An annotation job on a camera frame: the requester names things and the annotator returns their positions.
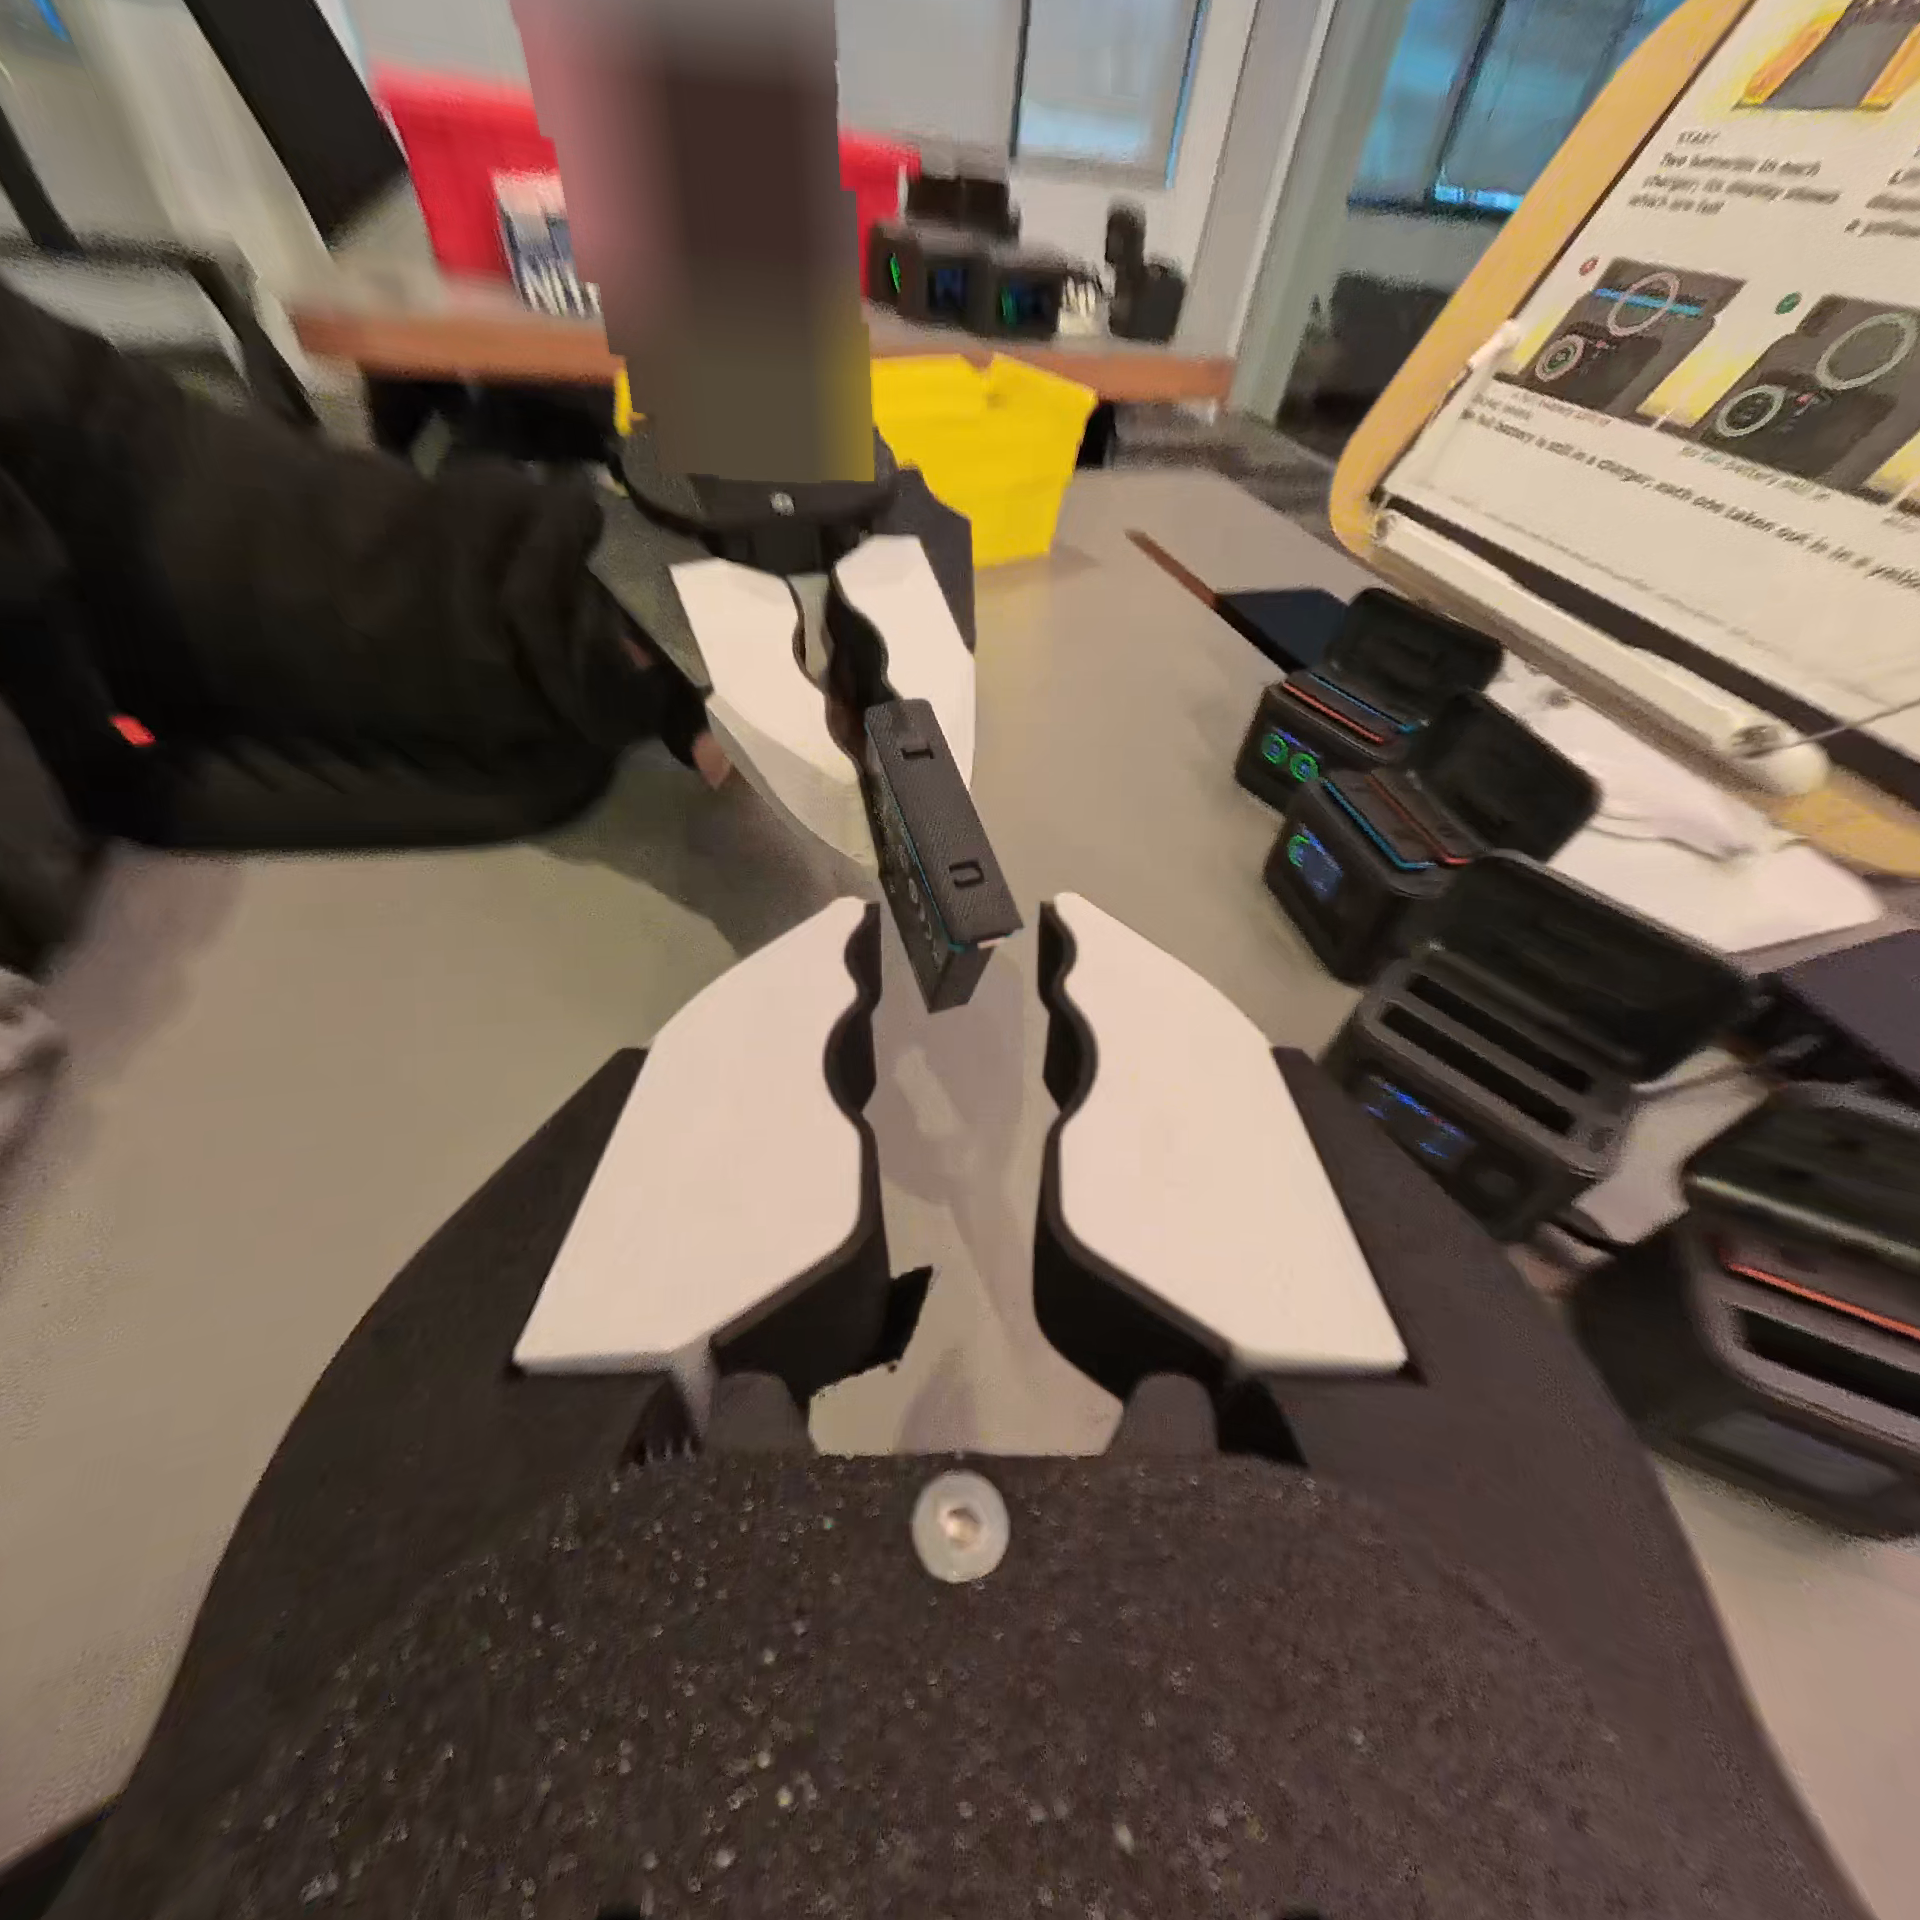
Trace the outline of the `person's left forearm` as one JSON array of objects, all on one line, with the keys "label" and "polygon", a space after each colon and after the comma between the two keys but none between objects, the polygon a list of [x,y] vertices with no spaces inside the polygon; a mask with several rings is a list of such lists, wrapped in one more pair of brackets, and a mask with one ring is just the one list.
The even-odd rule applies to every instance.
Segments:
[{"label": "person's left forearm", "polygon": [[516,837],[618,759],[578,648],[601,495],[425,475],[184,392],[4,288],[4,715],[156,848]]}]

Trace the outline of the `black camera battery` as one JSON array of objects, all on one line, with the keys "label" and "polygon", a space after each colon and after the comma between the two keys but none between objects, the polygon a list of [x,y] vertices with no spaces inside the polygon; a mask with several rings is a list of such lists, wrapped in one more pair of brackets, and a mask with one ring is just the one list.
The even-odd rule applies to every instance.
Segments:
[{"label": "black camera battery", "polygon": [[1350,688],[1312,673],[1287,675],[1284,693],[1291,702],[1331,723],[1332,729],[1364,742],[1369,747],[1401,750],[1424,729],[1419,719],[1401,719],[1369,705]]},{"label": "black camera battery", "polygon": [[1745,1283],[1918,1342],[1918,1279],[1902,1266],[1872,1264],[1848,1250],[1751,1237],[1716,1240],[1716,1261]]},{"label": "black camera battery", "polygon": [[1410,771],[1343,773],[1329,801],[1401,873],[1462,871],[1484,858],[1482,839]]},{"label": "black camera battery", "polygon": [[880,887],[927,1009],[950,1013],[1025,919],[937,712],[923,701],[875,705],[862,731]]}]

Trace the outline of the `white stand base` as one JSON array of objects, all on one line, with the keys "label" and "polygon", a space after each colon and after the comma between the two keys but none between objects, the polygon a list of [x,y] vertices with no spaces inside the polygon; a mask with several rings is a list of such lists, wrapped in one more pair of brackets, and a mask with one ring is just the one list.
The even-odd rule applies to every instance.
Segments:
[{"label": "white stand base", "polygon": [[1552,869],[1720,954],[1871,929],[1883,904],[1838,863],[1659,755],[1586,759],[1600,798]]}]

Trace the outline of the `dark desk device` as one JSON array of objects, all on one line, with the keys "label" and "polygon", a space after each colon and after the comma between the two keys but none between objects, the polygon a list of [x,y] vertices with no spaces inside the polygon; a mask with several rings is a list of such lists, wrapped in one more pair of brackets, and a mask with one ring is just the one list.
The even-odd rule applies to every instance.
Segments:
[{"label": "dark desk device", "polygon": [[1124,344],[1171,346],[1184,311],[1187,278],[1146,250],[1146,211],[1119,199],[1110,206],[1104,267],[1112,291],[1107,331]]}]

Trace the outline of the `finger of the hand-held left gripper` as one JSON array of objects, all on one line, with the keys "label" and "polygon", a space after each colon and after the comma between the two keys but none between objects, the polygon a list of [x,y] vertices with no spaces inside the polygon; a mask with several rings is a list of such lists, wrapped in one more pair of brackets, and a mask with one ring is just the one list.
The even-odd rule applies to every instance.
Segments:
[{"label": "finger of the hand-held left gripper", "polygon": [[704,671],[710,729],[735,771],[842,873],[875,873],[862,777],[806,671],[788,582],[730,560],[683,560],[668,578]]},{"label": "finger of the hand-held left gripper", "polygon": [[976,747],[976,664],[921,541],[873,536],[832,570],[832,685],[854,714],[927,702],[952,753]]}]

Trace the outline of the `yellow plastic bin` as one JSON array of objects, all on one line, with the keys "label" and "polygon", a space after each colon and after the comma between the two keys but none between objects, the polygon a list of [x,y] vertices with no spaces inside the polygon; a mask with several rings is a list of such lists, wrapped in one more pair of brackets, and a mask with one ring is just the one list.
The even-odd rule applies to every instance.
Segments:
[{"label": "yellow plastic bin", "polygon": [[866,337],[800,351],[691,349],[615,378],[615,439],[665,466],[738,483],[873,480],[873,448],[966,515],[975,573],[1049,554],[1097,408],[1088,387],[995,357],[866,355]]}]

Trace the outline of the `red sofa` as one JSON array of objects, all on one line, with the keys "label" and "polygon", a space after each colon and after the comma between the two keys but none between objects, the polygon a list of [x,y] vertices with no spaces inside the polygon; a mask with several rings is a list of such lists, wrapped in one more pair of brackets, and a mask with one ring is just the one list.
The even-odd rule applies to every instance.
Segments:
[{"label": "red sofa", "polygon": [[851,307],[921,176],[915,142],[839,128],[808,65],[660,58],[542,90],[388,67],[375,101],[444,275],[553,321]]}]

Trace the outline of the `white instruction sheet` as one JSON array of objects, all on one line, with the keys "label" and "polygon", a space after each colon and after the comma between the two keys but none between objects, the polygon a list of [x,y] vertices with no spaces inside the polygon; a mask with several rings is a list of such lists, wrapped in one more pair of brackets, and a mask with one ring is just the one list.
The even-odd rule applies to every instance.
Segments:
[{"label": "white instruction sheet", "polygon": [[1918,8],[1690,5],[1508,238],[1512,339],[1386,498],[1916,757]]}]

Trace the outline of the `person's left hand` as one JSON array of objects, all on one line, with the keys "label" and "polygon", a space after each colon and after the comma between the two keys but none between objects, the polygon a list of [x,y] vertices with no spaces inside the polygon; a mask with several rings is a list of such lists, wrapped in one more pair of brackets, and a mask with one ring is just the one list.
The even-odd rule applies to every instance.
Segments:
[{"label": "person's left hand", "polygon": [[657,742],[710,790],[730,784],[731,757],[714,731],[714,687],[660,567],[590,570],[578,648],[584,706],[606,742]]}]

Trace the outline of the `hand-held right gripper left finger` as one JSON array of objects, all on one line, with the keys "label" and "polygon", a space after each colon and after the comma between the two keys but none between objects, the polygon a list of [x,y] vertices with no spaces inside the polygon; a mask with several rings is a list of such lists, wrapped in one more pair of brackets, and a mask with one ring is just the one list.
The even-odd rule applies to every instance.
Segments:
[{"label": "hand-held right gripper left finger", "polygon": [[875,1091],[880,909],[839,896],[687,1001],[643,1053],[516,1339],[524,1377],[728,1377],[799,1402],[896,1366],[927,1271],[894,1271]]}]

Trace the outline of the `wooden sign board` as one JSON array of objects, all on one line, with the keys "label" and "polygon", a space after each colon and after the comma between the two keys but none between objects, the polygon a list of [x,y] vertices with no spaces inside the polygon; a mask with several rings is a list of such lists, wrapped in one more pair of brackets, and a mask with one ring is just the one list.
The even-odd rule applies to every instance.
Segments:
[{"label": "wooden sign board", "polygon": [[[1443,609],[1435,609],[1430,599],[1424,599],[1418,587],[1394,578],[1392,574],[1380,574],[1374,566],[1376,520],[1391,511],[1403,513],[1435,534],[1466,544],[1479,558],[1502,566],[1522,587],[1539,593],[1543,599],[1574,618],[1580,618],[1580,611],[1596,611],[1596,605],[1580,607],[1570,587],[1546,586],[1546,578],[1537,570],[1508,562],[1491,546],[1455,536],[1435,520],[1410,513],[1386,498],[1384,480],[1394,471],[1398,462],[1407,457],[1408,447],[1423,437],[1426,426],[1448,410],[1455,393],[1464,392],[1475,378],[1491,371],[1505,344],[1512,339],[1513,327],[1507,321],[1507,305],[1498,305],[1496,295],[1513,293],[1518,279],[1543,265],[1546,257],[1558,250],[1559,238],[1564,238],[1577,222],[1580,211],[1591,203],[1593,194],[1577,189],[1574,192],[1574,211],[1546,213],[1543,237],[1513,240],[1508,238],[1508,231],[1539,182],[1550,174],[1555,159],[1567,150],[1574,134],[1591,117],[1596,103],[1600,103],[1607,90],[1617,85],[1622,72],[1634,59],[1641,47],[1622,65],[1617,75],[1607,80],[1593,106],[1580,115],[1574,131],[1547,159],[1547,166],[1531,190],[1507,218],[1502,231],[1479,257],[1479,263],[1470,270],[1467,279],[1458,283],[1441,318],[1430,325],[1419,344],[1410,349],[1408,359],[1400,374],[1392,376],[1364,421],[1356,429],[1351,443],[1338,462],[1331,497],[1335,541],[1353,554],[1356,560],[1372,567],[1384,583],[1410,590],[1419,605],[1426,605],[1433,611]],[[1820,743],[1831,757],[1833,776],[1831,783],[1811,798],[1769,801],[1764,797],[1716,784],[1729,793],[1753,801],[1778,827],[1785,827],[1793,837],[1808,842],[1816,851],[1838,858],[1838,863],[1864,877],[1916,881],[1916,757],[1910,759],[1905,755],[1887,753],[1881,743],[1864,736],[1862,729],[1851,725],[1816,728],[1816,714],[1811,709],[1790,712],[1778,701],[1761,701],[1755,685],[1738,687],[1720,673],[1707,673],[1704,656],[1673,653],[1672,645],[1654,640],[1650,629],[1625,634],[1614,622],[1596,629],[1610,639],[1683,665],[1706,682],[1713,682],[1735,698],[1783,721],[1794,735]]]}]

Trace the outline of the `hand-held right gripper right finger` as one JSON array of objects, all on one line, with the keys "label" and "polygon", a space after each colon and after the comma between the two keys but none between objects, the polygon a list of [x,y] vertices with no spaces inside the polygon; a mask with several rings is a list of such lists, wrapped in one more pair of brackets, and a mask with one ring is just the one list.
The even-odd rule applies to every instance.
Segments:
[{"label": "hand-held right gripper right finger", "polygon": [[1080,895],[1040,912],[1044,1089],[1033,1299],[1047,1344],[1127,1402],[1184,1377],[1403,1377],[1407,1337],[1265,1031]]}]

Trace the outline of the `dark flat pad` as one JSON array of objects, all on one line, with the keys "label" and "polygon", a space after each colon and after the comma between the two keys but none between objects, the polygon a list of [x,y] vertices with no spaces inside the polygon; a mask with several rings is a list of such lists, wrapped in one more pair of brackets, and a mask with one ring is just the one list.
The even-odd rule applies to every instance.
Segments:
[{"label": "dark flat pad", "polygon": [[1316,671],[1351,605],[1316,587],[1220,593],[1217,613],[1282,675]]}]

